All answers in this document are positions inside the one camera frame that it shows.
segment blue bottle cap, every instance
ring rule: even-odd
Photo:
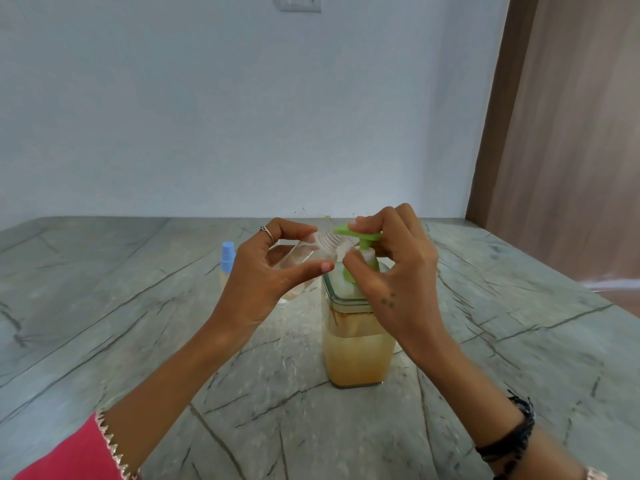
[[[231,268],[233,268],[234,266],[234,259],[236,259],[236,250],[234,249],[234,243],[223,242],[222,260],[220,261],[223,273],[231,273]]]

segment marble countertop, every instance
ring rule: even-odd
[[[239,244],[263,223],[65,217],[0,232],[0,479],[185,343],[220,295],[221,243]],[[636,478],[640,320],[485,230],[457,219],[424,225],[440,251],[442,314],[464,352],[501,387],[530,396],[578,459]],[[311,286],[269,316],[199,391],[146,478],[491,478],[402,350],[380,386],[329,384],[319,298]]]

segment green pump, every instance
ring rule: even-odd
[[[364,258],[364,261],[370,268],[375,269],[376,271],[380,271],[380,263],[376,258],[375,250],[371,249],[371,243],[373,241],[379,241],[382,238],[382,233],[377,232],[375,234],[361,234],[352,231],[346,225],[336,227],[335,229],[333,229],[333,233],[357,237],[360,240],[358,249],[360,250],[360,254],[362,254],[362,257]],[[347,271],[347,268],[343,268],[342,275],[345,280],[355,284],[356,280],[353,279],[353,276],[350,272]]]

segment light switch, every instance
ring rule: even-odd
[[[280,9],[283,11],[308,11],[322,12],[322,0],[280,0]]]

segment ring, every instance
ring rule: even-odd
[[[271,238],[271,245],[274,245],[276,243],[276,240],[273,238],[273,235],[271,234],[271,231],[269,229],[267,229],[267,226],[260,226],[260,230],[263,230],[267,234],[269,234],[269,237]]]

